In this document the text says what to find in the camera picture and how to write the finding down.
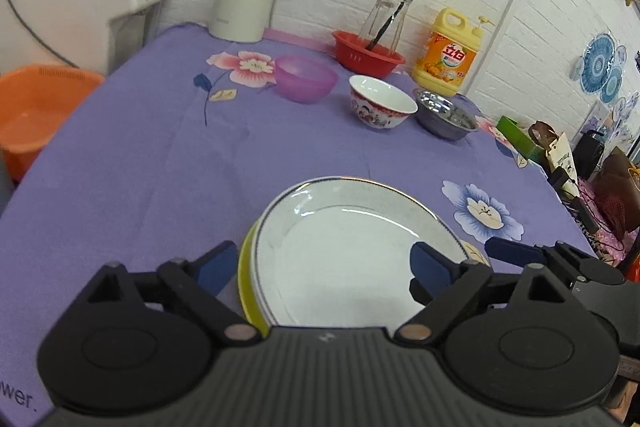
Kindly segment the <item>blue round wall decoration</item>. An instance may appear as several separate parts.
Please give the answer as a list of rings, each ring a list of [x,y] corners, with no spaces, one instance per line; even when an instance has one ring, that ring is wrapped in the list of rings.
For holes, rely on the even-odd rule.
[[[585,93],[599,95],[602,104],[611,105],[620,95],[627,58],[626,46],[609,32],[600,32],[574,63],[570,80],[578,82]]]

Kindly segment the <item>red plastic basket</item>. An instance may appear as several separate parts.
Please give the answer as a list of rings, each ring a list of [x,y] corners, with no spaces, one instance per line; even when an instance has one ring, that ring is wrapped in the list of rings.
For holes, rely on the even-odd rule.
[[[383,79],[406,62],[401,54],[379,44],[373,50],[367,50],[367,40],[352,32],[334,30],[332,36],[335,60],[356,74]]]

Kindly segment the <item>clear glass carafe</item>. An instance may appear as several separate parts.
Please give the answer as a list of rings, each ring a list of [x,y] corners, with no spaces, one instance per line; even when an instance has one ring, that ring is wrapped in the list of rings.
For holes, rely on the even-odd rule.
[[[374,51],[396,51],[405,18],[412,0],[376,0],[371,12],[359,31],[364,48]]]

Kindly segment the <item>white blue-rimmed plate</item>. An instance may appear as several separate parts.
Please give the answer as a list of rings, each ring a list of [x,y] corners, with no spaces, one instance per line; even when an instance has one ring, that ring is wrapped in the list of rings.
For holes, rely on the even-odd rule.
[[[421,308],[409,291],[419,242],[456,263],[469,257],[444,221],[397,188],[349,176],[297,184],[270,202],[243,249],[245,310],[268,326],[396,331]]]

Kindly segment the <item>yellow dish soap bottle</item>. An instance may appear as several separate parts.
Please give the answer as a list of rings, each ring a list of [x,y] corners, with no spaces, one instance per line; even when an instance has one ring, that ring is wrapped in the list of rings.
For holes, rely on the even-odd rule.
[[[421,88],[447,98],[457,94],[480,52],[486,25],[495,23],[480,16],[473,24],[454,9],[440,10],[422,52],[412,66],[410,76],[413,81]]]

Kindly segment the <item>orange plastic basin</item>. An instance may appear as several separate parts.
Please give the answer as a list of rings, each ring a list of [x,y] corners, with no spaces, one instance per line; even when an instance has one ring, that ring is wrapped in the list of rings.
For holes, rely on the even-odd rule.
[[[97,72],[54,65],[29,65],[1,77],[1,154],[12,180],[22,181],[58,128],[103,81]]]

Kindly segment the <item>purple plastic bowl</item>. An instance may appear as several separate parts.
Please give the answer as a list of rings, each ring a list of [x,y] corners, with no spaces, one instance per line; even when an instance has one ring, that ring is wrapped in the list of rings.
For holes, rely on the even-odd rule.
[[[285,55],[274,60],[276,91],[288,101],[314,104],[328,96],[338,75],[331,67],[310,58]]]

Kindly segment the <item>white paper bag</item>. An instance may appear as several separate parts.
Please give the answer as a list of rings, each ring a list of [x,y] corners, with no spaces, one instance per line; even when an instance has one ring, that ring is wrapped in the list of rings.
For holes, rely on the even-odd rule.
[[[544,167],[549,173],[550,184],[568,200],[578,197],[578,176],[566,134],[556,132],[543,121],[536,121],[528,128],[528,135],[544,150]]]

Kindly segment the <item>black bag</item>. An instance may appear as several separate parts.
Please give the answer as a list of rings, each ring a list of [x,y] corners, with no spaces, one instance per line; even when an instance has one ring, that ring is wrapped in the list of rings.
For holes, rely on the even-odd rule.
[[[588,180],[596,170],[604,152],[604,134],[597,130],[588,130],[577,142],[573,158],[578,178]]]

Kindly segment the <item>purple floral tablecloth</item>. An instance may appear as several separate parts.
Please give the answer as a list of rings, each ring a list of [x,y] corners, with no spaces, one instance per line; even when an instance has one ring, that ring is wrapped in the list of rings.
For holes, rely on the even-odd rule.
[[[356,176],[420,200],[454,227],[442,184],[474,185],[518,222],[526,244],[588,242],[534,166],[518,167],[479,131],[439,140],[413,119],[392,130],[352,113],[348,72],[316,104],[272,88],[237,87],[207,101],[204,75],[235,44],[200,26],[170,28],[105,80],[41,152],[1,217],[1,413],[17,426],[50,410],[37,374],[41,339],[94,273],[118,261],[152,271],[241,242],[286,188],[319,176]]]

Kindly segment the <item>yellow plastic plate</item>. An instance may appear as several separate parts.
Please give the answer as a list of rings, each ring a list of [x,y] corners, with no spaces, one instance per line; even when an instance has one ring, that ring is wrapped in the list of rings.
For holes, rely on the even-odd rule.
[[[255,230],[256,223],[252,225],[245,239],[243,239],[239,253],[238,269],[236,270],[236,283],[238,283],[240,303],[247,321],[266,337],[269,334],[270,326],[262,316],[262,311],[260,311],[254,295],[252,280],[250,279],[250,252],[252,251]]]

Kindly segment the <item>stainless steel bowl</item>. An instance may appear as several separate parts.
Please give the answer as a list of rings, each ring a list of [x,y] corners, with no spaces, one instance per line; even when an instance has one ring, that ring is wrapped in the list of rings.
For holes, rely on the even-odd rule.
[[[439,139],[457,142],[480,130],[475,117],[449,98],[420,88],[413,90],[413,98],[418,106],[416,120]]]

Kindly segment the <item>red patterned ceramic bowl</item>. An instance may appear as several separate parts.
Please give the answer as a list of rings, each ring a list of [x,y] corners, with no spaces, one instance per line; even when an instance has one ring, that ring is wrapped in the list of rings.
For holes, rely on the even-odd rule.
[[[384,80],[353,75],[349,89],[352,113],[372,129],[394,129],[418,111],[414,98]]]

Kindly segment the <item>green box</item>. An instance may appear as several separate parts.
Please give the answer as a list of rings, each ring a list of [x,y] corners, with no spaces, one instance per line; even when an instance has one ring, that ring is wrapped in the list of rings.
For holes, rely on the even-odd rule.
[[[527,160],[535,161],[542,165],[546,160],[546,152],[538,145],[516,122],[509,117],[501,116],[497,129],[504,135],[509,143]]]

